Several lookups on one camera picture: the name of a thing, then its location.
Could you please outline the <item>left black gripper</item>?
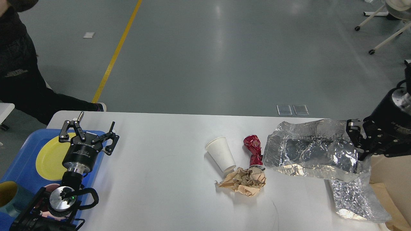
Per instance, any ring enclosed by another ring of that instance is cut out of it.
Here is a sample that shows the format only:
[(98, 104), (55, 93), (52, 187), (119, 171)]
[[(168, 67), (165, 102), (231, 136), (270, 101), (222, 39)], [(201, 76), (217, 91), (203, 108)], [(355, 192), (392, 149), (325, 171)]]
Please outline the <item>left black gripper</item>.
[[(97, 136), (96, 138), (86, 138), (80, 126), (83, 116), (84, 112), (81, 112), (77, 118), (66, 120), (58, 136), (58, 141), (60, 143), (69, 142), (67, 131), (70, 128), (74, 130), (77, 136), (71, 139), (71, 144), (62, 164), (68, 171), (77, 169), (77, 173), (88, 174), (93, 170), (99, 152), (104, 152), (108, 156), (112, 155), (119, 141), (119, 135), (117, 135), (114, 130), (115, 122), (112, 122), (107, 133)], [(111, 140), (111, 144), (103, 147), (103, 143), (108, 140)]]

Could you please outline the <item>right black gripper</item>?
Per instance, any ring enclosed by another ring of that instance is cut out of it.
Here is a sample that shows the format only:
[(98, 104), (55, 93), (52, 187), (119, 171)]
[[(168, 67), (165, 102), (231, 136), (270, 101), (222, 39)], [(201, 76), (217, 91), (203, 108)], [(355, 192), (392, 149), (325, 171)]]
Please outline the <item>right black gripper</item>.
[(396, 87), (364, 122), (347, 120), (345, 131), (359, 152), (358, 161), (372, 154), (402, 157), (411, 155), (410, 123), (410, 88)]

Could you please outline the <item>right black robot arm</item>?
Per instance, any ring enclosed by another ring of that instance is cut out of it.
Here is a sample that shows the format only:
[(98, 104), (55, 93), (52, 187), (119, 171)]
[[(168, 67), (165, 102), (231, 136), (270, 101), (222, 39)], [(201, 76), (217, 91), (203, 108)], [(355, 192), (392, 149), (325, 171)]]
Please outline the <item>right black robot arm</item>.
[(410, 155), (411, 143), (411, 73), (382, 99), (364, 120), (348, 120), (346, 132), (358, 149), (358, 161), (371, 155), (400, 157)]

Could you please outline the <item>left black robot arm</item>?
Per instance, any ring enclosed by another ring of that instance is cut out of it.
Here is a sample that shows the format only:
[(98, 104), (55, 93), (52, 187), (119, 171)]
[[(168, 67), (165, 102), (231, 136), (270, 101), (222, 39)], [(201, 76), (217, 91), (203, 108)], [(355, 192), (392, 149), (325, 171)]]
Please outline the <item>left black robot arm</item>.
[(80, 126), (83, 115), (81, 112), (77, 118), (66, 120), (57, 137), (59, 143), (68, 144), (59, 161), (64, 168), (59, 186), (51, 192), (41, 187), (18, 213), (10, 231), (77, 231), (85, 220), (75, 225), (76, 214), (99, 203), (96, 190), (86, 187), (83, 181), (93, 171), (100, 153), (112, 154), (119, 135), (114, 130), (115, 122), (107, 133), (85, 132)]

